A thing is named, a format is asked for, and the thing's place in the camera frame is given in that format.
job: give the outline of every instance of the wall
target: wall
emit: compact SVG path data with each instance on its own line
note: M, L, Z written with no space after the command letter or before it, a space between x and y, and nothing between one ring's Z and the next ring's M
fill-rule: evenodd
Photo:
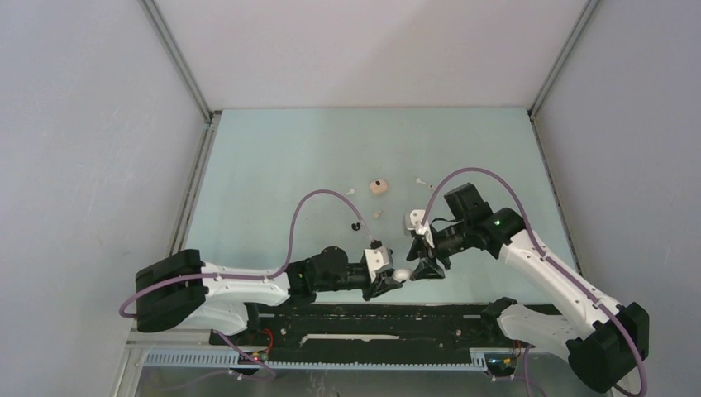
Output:
M222 109L530 106L586 1L157 3Z
M651 396L701 389L700 36L701 2L604 2L537 119L585 272L651 315Z
M0 13L0 395L106 395L203 120L136 1Z

